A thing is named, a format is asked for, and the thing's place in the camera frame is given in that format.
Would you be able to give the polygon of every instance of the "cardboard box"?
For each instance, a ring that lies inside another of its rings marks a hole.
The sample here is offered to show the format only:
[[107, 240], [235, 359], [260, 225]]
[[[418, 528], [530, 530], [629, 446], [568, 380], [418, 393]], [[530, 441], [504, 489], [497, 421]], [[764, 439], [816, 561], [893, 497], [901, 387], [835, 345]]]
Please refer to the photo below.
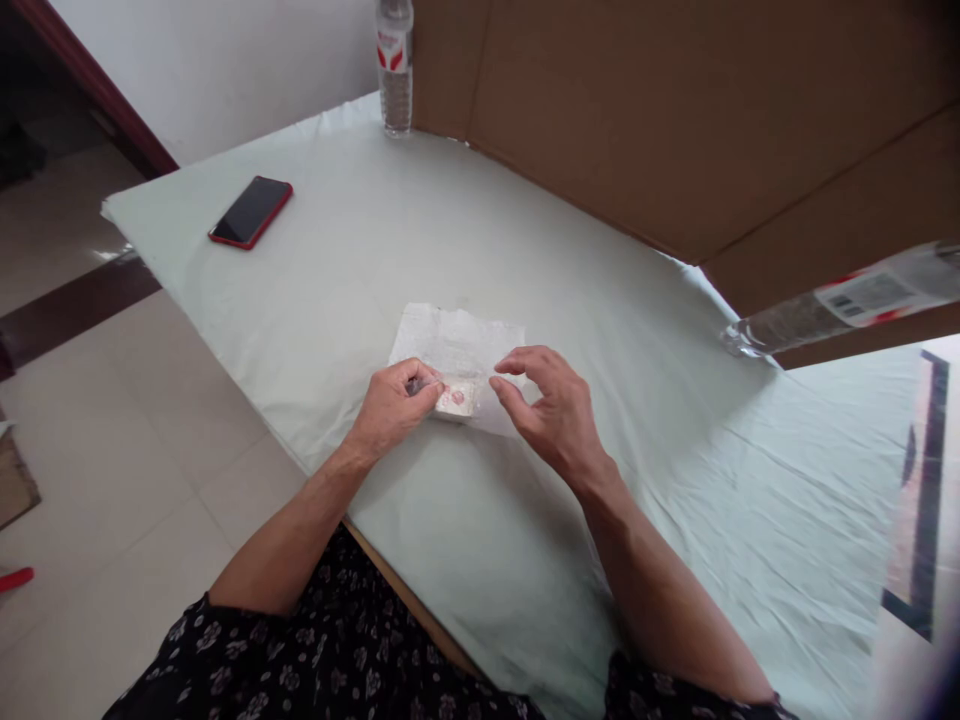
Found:
[[[416, 0], [414, 124], [702, 265], [749, 315], [960, 236], [949, 4]], [[960, 332], [953, 304], [782, 353]]]

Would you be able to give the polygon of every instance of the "smartphone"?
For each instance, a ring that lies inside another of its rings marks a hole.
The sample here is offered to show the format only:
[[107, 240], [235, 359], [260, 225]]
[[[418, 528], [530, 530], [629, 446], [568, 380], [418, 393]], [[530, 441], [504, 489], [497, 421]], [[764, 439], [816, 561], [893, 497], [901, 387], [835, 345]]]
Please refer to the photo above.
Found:
[[257, 175], [207, 236], [214, 242], [250, 250], [291, 195], [290, 183]]

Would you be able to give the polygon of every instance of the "hand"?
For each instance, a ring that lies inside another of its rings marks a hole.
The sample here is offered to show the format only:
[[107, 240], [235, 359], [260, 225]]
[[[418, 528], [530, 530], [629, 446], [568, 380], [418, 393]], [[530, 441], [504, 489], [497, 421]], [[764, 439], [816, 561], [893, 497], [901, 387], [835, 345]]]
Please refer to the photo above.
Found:
[[540, 388], [543, 397], [528, 405], [515, 385], [503, 378], [490, 378], [520, 436], [574, 493], [609, 475], [606, 471], [613, 460], [597, 434], [590, 386], [559, 353], [540, 345], [514, 348], [494, 370], [510, 375], [526, 373]]
[[[411, 396], [408, 383], [421, 387]], [[360, 414], [343, 445], [357, 450], [371, 464], [395, 448], [433, 409], [443, 393], [440, 373], [417, 358], [378, 370], [370, 378], [370, 387]]]

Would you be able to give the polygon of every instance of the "plastic water bottle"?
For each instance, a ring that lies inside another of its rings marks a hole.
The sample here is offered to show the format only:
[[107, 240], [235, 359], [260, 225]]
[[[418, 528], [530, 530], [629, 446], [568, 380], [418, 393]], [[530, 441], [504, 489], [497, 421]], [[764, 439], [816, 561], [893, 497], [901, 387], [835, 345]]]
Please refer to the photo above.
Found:
[[377, 62], [380, 109], [390, 137], [410, 132], [413, 116], [413, 4], [377, 0]]
[[732, 354], [760, 357], [960, 300], [960, 241], [926, 243], [729, 325]]

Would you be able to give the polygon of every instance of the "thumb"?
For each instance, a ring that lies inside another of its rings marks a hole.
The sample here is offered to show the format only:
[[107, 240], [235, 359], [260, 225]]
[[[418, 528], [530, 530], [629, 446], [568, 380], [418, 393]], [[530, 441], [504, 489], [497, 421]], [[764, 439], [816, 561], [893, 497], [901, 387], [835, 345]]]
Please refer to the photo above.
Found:
[[523, 399], [520, 388], [496, 376], [490, 378], [490, 387], [497, 394], [497, 399], [500, 400], [500, 404], [503, 405], [503, 409], [507, 411], [507, 415], [517, 429], [529, 427], [533, 420], [533, 410]]
[[433, 410], [433, 406], [437, 404], [441, 395], [443, 395], [443, 383], [438, 380], [429, 385], [424, 385], [420, 392], [407, 402], [417, 411], [418, 415], [424, 416]]

